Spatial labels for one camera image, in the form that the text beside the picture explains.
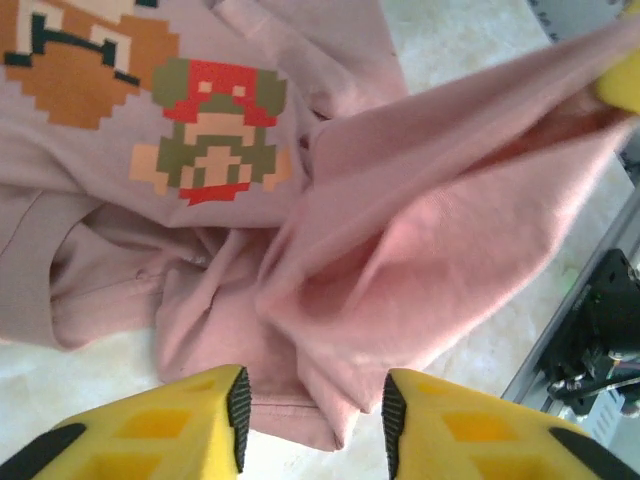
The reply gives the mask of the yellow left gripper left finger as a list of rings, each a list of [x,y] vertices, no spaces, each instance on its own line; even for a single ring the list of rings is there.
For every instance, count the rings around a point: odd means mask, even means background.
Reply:
[[[235,479],[250,381],[222,365],[69,417],[1,466],[4,479]]]

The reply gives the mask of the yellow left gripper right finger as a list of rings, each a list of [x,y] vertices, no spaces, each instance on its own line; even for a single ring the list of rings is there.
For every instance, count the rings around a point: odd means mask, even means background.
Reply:
[[[382,423],[392,479],[636,479],[577,426],[426,373],[385,378]]]

